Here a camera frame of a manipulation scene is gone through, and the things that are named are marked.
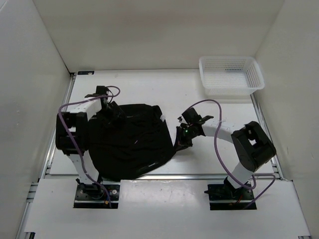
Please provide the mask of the front aluminium frame rail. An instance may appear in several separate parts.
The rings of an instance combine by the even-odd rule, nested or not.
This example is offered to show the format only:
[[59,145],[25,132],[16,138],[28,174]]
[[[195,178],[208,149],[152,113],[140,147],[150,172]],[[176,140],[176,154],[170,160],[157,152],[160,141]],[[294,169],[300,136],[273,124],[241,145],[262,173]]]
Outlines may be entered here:
[[[145,175],[138,180],[223,180],[226,174],[154,174]],[[45,179],[76,179],[78,175],[46,174]]]

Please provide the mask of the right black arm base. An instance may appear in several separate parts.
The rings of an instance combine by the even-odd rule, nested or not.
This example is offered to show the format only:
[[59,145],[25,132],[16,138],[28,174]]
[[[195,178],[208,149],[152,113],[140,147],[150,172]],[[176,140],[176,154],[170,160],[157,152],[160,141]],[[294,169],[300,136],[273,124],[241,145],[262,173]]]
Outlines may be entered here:
[[207,190],[211,211],[256,210],[253,191],[244,187],[234,189],[224,180],[223,184],[208,184]]

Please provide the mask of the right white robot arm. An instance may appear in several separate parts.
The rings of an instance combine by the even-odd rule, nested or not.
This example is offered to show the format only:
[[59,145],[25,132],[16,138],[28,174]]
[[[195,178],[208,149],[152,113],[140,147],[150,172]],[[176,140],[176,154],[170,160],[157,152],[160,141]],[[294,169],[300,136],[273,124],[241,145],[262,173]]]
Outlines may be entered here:
[[176,128],[175,149],[180,151],[191,147],[192,140],[198,136],[214,138],[214,149],[218,160],[221,160],[221,157],[217,148],[217,139],[234,145],[239,159],[234,170],[230,172],[221,162],[228,174],[224,182],[224,194],[229,199],[237,198],[242,193],[242,187],[248,188],[246,182],[277,154],[275,146],[255,121],[245,124],[241,129],[233,123],[214,119],[200,120],[192,124],[181,123]]

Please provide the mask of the aluminium frame rail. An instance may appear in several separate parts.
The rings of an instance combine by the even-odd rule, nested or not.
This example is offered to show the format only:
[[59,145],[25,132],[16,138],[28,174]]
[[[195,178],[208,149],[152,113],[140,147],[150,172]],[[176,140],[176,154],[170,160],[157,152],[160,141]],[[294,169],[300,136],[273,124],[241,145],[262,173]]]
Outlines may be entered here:
[[[154,174],[145,175],[138,180],[223,180],[226,174]],[[45,179],[76,179],[78,175],[46,174]]]
[[53,156],[55,153],[55,130],[52,131],[52,134],[50,136],[50,141],[49,141],[49,145],[46,151],[46,155],[44,157],[43,160],[43,164],[42,164],[42,169],[39,173],[38,179],[36,182],[32,182],[29,188],[29,192],[26,198],[26,203],[25,203],[25,208],[22,214],[22,218],[20,220],[20,224],[16,233],[15,238],[16,239],[33,239],[35,236],[35,232],[25,232],[25,225],[28,219],[28,215],[32,206],[32,202],[33,199],[35,197],[35,193],[37,190],[37,186],[38,186],[38,182],[40,181],[40,179],[44,179],[45,176],[48,174],[51,165],[52,165],[52,161],[53,161]]
[[[269,128],[267,126],[267,123],[266,123],[266,120],[265,120],[265,117],[264,117],[264,114],[263,114],[263,111],[262,111],[262,108],[261,108],[261,105],[260,103],[258,102],[257,100],[257,96],[255,93],[253,93],[251,96],[251,101],[252,101],[252,104],[254,106],[254,110],[255,110],[255,113],[256,113],[256,116],[257,116],[257,119],[259,121],[259,124],[261,125],[262,129],[265,131],[266,135],[269,137],[269,139],[271,141],[272,140],[272,137],[271,137],[271,134],[269,132]],[[293,180],[288,180],[287,178],[285,178],[284,176],[284,173],[283,173],[283,170],[282,170],[282,167],[281,167],[281,164],[280,164],[280,161],[279,161],[279,158],[278,156],[274,156],[272,159],[271,159],[271,164],[272,164],[272,168],[273,168],[273,171],[274,171],[274,174],[276,176],[276,179],[280,179],[281,181],[285,181],[285,182],[291,182],[293,184],[293,187],[294,187],[294,190],[295,190],[295,194],[297,196],[297,199],[298,199],[298,202],[300,203],[300,199],[299,199],[299,196],[297,194],[297,191],[296,191],[296,187],[294,185],[294,182]]]

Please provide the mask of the right aluminium frame rail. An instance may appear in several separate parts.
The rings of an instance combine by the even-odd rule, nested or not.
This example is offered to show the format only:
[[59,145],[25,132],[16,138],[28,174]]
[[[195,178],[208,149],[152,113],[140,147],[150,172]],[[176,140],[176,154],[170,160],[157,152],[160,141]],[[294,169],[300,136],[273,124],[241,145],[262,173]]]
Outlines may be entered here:
[[[261,108],[261,105],[260,103],[258,102],[257,100],[257,96],[255,93],[253,93],[251,96],[251,101],[252,101],[252,104],[254,106],[254,110],[255,110],[255,113],[256,113],[256,116],[257,116],[257,119],[259,121],[259,124],[261,125],[262,129],[265,131],[266,135],[269,137],[269,139],[271,141],[272,140],[272,137],[271,137],[271,134],[269,132],[269,128],[267,126],[267,123],[266,123],[266,120],[265,120],[265,117],[264,117],[264,114],[263,114],[263,111],[262,111],[262,108]],[[279,161],[279,158],[278,156],[274,156],[272,159],[271,159],[271,164],[272,164],[272,168],[273,168],[273,171],[274,171],[274,174],[276,176],[276,179],[280,179],[281,181],[285,181],[285,182],[291,182],[293,184],[293,187],[294,187],[294,190],[295,190],[295,194],[297,196],[297,199],[298,199],[298,202],[300,203],[300,199],[299,199],[299,196],[297,194],[297,191],[296,191],[296,187],[294,185],[294,182],[293,180],[288,180],[287,178],[285,178],[284,176],[284,173],[283,173],[283,170],[282,170],[282,167],[281,167],[281,164],[280,164],[280,161]]]

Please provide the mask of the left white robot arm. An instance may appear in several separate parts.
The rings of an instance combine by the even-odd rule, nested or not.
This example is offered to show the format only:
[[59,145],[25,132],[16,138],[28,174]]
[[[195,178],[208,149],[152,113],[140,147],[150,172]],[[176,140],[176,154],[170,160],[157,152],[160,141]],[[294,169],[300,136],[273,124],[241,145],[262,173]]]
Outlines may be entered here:
[[106,125],[125,120],[125,113],[107,95],[87,95],[84,100],[62,105],[56,119],[55,144],[73,163],[80,185],[89,185],[87,193],[93,199],[103,197],[105,188],[93,165],[89,150],[89,120],[100,116]]

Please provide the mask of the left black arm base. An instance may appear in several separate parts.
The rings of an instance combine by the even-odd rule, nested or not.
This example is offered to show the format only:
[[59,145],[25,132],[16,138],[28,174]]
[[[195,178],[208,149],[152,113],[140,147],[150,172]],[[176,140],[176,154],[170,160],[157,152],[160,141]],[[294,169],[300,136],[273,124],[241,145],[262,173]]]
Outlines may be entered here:
[[76,179],[77,188],[73,208],[76,209],[117,209],[119,206],[120,184],[104,184],[109,196],[96,184],[84,184]]

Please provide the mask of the white plastic mesh basket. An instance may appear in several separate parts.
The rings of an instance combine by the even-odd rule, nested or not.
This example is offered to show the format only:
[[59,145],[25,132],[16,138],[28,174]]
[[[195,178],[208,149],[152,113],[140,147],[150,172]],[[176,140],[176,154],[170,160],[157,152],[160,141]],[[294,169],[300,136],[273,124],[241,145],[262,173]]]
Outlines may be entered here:
[[208,96],[245,97],[265,87],[258,63],[246,56],[202,56],[199,73]]

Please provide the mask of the black shorts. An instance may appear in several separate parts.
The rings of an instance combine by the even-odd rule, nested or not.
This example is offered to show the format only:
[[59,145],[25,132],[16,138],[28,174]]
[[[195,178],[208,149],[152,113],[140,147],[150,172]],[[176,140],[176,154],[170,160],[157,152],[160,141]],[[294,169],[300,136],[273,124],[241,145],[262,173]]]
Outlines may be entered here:
[[110,121],[96,114],[88,122],[88,151],[100,176],[112,181],[137,179],[175,155],[158,105],[121,105],[125,118]]

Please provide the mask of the left aluminium frame rail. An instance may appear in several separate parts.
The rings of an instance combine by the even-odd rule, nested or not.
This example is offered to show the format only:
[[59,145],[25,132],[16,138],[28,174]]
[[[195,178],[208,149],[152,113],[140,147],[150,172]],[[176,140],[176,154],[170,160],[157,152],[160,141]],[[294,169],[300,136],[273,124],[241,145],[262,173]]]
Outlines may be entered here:
[[15,238],[16,239],[33,239],[35,236],[35,232],[25,232],[25,225],[28,219],[28,215],[32,206],[32,202],[33,199],[35,197],[35,193],[37,190],[37,186],[38,186],[38,182],[40,181],[40,179],[44,179],[45,176],[48,174],[51,165],[52,165],[52,161],[53,161],[53,156],[55,153],[55,130],[52,131],[52,134],[50,136],[50,141],[49,141],[49,145],[46,151],[46,155],[44,157],[43,160],[43,164],[42,164],[42,169],[39,173],[38,179],[36,182],[32,182],[29,188],[29,192],[26,198],[26,203],[25,203],[25,208],[22,214],[22,218],[20,220],[20,224],[16,233]]

